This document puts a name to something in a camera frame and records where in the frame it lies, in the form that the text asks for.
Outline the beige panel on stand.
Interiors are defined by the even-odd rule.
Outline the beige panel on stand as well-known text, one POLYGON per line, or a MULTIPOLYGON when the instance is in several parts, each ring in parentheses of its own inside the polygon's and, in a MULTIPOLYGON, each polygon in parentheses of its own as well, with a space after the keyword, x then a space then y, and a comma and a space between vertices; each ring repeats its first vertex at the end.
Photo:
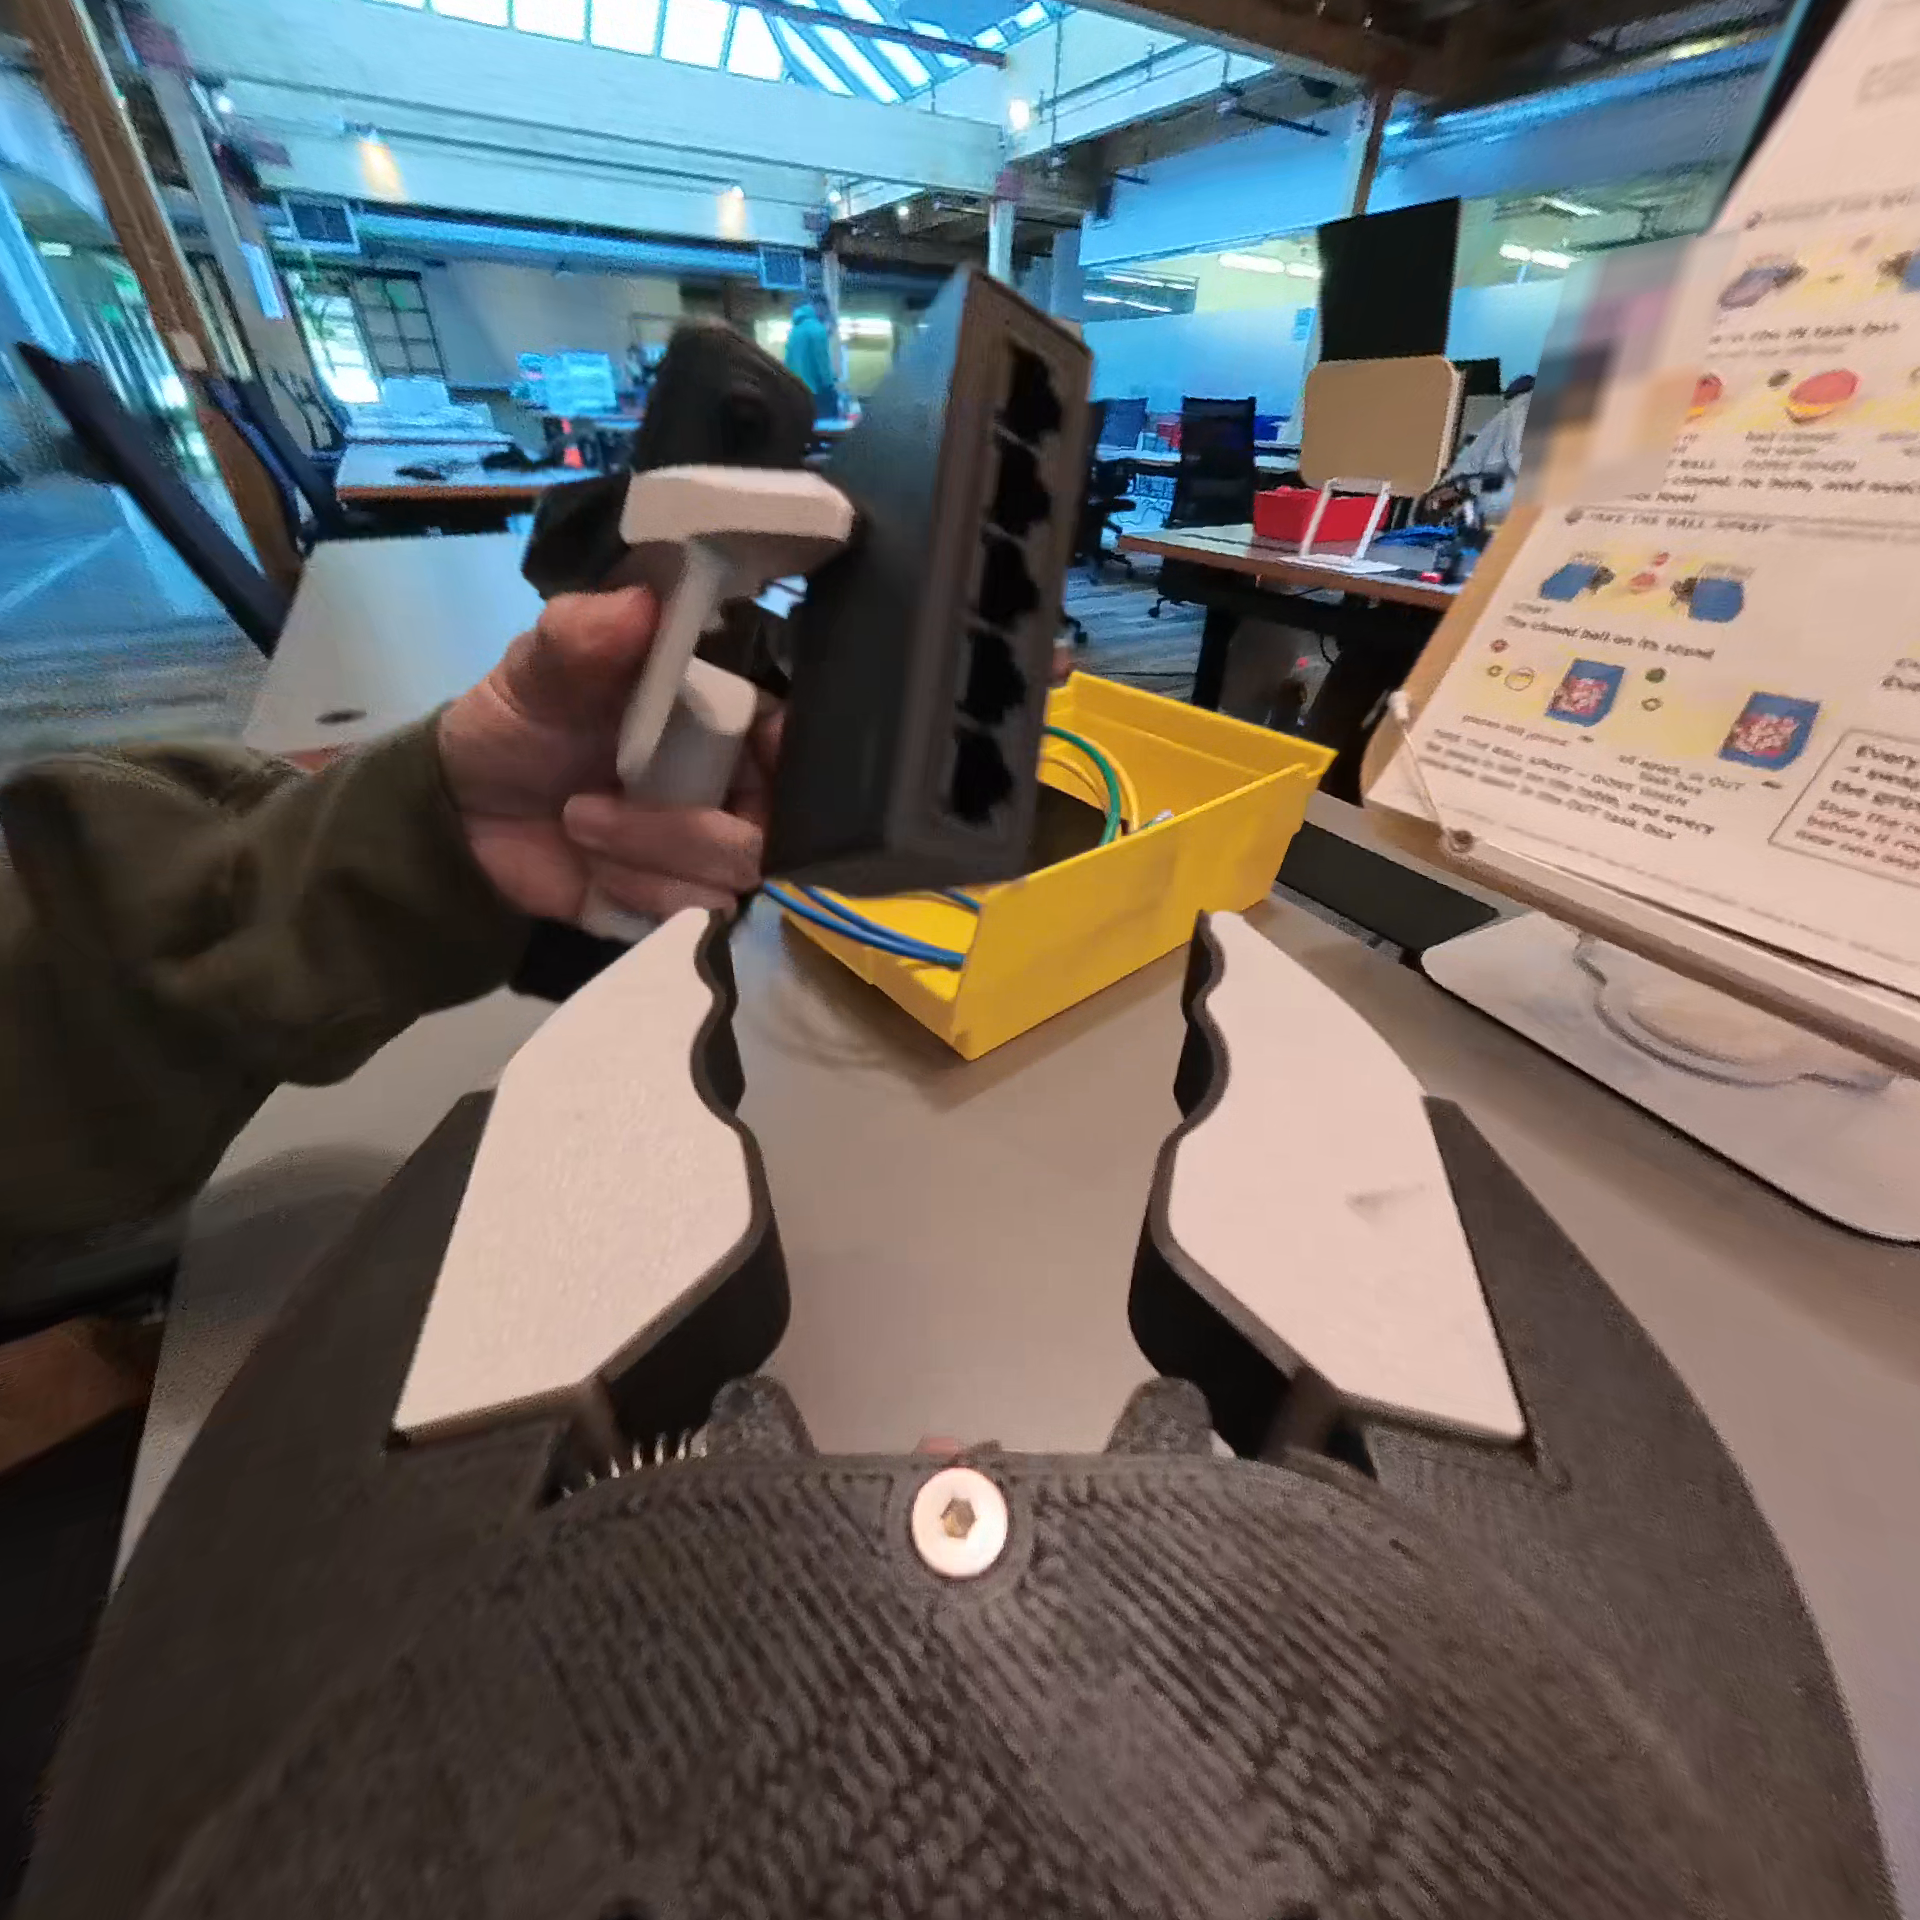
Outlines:
POLYGON ((1350 542, 1367 560, 1384 510, 1426 494, 1448 466, 1464 375, 1445 353, 1322 360, 1302 389, 1301 475, 1312 511, 1299 558, 1315 558, 1336 498, 1368 503, 1350 542))

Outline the white desk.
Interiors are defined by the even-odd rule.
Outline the white desk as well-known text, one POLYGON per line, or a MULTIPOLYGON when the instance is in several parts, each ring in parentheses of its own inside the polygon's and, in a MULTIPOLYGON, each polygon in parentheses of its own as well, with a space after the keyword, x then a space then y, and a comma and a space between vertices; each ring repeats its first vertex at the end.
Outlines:
POLYGON ((242 741, 315 759, 413 725, 538 624, 523 533, 322 544, 303 567, 242 741))

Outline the black monitor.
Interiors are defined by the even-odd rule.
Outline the black monitor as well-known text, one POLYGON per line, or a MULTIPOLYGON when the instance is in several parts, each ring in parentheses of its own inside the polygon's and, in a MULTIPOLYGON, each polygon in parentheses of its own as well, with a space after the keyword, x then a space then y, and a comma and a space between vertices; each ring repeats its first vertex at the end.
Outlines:
POLYGON ((1319 360, 1445 353, 1458 222, 1461 199, 1435 199, 1319 223, 1319 360))

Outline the white stand base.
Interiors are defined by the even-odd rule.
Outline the white stand base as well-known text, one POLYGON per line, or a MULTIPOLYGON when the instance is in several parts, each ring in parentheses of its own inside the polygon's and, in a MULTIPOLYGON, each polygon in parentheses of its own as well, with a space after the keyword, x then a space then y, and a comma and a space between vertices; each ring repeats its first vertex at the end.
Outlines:
POLYGON ((1917 1242, 1917 1086, 1541 914, 1421 958, 1429 979, 1804 1208, 1917 1242))

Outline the black slanted panel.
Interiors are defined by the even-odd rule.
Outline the black slanted panel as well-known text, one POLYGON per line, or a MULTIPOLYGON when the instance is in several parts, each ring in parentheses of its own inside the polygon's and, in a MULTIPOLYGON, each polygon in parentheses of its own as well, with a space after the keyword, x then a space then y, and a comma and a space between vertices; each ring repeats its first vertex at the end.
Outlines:
POLYGON ((104 480, 128 491, 231 624, 266 658, 275 658, 292 610, 291 594, 227 534, 190 485, 160 456, 152 437, 132 418, 104 375, 92 362, 60 359, 28 339, 15 343, 15 355, 104 480))

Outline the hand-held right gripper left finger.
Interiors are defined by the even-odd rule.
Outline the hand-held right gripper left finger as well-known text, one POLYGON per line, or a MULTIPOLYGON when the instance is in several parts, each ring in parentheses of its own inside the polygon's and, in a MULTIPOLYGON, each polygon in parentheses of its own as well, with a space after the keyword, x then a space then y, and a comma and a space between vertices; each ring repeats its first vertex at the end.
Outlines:
POLYGON ((775 1354, 788 1279, 738 1113, 730 933, 662 920, 499 1077, 397 1440, 552 1419, 573 1445, 676 1445, 775 1354))

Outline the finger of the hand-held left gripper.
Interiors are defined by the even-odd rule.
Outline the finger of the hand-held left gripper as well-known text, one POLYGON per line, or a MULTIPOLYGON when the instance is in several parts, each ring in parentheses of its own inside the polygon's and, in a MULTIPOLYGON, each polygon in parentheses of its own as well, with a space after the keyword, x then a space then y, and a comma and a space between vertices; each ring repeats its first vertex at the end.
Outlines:
POLYGON ((853 499, 815 470, 666 466, 631 477, 615 575, 656 598, 653 675, 678 675, 723 607, 808 575, 854 537, 853 499))

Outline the person's left hand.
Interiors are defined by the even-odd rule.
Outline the person's left hand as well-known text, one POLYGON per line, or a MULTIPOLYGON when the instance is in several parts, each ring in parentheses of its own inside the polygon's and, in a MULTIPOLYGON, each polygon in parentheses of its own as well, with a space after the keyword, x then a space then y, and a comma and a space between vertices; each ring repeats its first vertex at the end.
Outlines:
POLYGON ((659 624, 639 584, 567 591, 439 714, 439 753, 470 851, 540 920, 594 907, 660 920, 724 914, 760 887, 784 709, 758 694, 727 798, 639 802, 618 781, 618 733, 659 624))

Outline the wooden desk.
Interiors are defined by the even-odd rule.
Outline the wooden desk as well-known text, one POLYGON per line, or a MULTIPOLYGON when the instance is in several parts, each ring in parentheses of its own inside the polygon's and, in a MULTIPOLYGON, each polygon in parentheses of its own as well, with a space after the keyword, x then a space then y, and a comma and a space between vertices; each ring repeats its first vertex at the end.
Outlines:
POLYGON ((1170 574, 1186 569, 1210 583, 1246 584, 1259 591, 1334 591, 1364 602, 1448 610, 1470 583, 1438 577, 1426 544, 1296 544, 1254 537, 1251 525, 1174 527, 1119 534, 1128 560, 1157 560, 1164 591, 1170 574))

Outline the instruction sheet on wooden board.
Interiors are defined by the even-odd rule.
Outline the instruction sheet on wooden board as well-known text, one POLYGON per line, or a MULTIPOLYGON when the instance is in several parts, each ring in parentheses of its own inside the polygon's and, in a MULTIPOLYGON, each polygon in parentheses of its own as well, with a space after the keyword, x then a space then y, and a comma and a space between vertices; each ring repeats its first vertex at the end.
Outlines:
POLYGON ((1917 1059, 1917 7, 1800 5, 1711 225, 1584 269, 1360 793, 1407 848, 1917 1059))

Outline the person's left forearm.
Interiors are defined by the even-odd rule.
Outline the person's left forearm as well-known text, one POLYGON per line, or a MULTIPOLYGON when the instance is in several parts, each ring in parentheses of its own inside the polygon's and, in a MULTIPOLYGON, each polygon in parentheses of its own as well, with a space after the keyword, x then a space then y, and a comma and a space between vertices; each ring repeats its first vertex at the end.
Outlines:
POLYGON ((431 718, 303 769, 76 752, 5 781, 5 1287, 173 1221, 276 1087, 500 990, 530 920, 431 718))

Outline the black office chair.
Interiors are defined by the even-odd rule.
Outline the black office chair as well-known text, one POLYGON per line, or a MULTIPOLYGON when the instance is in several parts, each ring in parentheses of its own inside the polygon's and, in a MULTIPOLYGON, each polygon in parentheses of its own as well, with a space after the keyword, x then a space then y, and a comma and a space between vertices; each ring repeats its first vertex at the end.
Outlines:
POLYGON ((1170 530, 1244 525, 1258 495, 1258 400, 1183 395, 1170 530))

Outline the black network switch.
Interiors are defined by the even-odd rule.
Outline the black network switch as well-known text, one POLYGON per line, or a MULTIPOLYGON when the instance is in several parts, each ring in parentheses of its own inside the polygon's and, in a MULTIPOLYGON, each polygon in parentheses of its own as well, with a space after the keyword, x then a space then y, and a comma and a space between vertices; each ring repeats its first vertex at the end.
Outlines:
POLYGON ((1091 377, 1068 323, 960 269, 828 456, 854 530, 791 619, 768 881, 872 898, 1024 871, 1091 377))

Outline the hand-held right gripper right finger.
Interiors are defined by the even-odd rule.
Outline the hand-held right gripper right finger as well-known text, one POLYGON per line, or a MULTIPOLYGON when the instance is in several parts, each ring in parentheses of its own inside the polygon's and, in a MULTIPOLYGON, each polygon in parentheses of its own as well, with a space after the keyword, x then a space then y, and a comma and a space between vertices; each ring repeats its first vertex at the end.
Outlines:
POLYGON ((1244 914, 1191 934, 1127 1321, 1229 1453, 1527 1445, 1419 1079, 1244 914))

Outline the yellow plastic bin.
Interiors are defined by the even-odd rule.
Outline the yellow plastic bin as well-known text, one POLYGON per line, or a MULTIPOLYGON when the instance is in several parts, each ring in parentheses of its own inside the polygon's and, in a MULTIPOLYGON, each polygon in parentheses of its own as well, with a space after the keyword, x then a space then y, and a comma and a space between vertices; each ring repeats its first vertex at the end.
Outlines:
POLYGON ((1164 954, 1279 874, 1331 745, 1075 672, 1046 697, 1039 798, 1093 842, 1021 878, 854 899, 778 883, 787 923, 974 1063, 1164 954))

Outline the red bin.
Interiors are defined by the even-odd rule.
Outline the red bin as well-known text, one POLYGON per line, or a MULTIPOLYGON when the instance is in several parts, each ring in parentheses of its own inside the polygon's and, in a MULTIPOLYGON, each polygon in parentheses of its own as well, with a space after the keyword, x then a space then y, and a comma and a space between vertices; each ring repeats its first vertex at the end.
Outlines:
POLYGON ((1302 552, 1348 547, 1362 558, 1389 507, 1383 486, 1270 486, 1253 495, 1253 534, 1302 552))

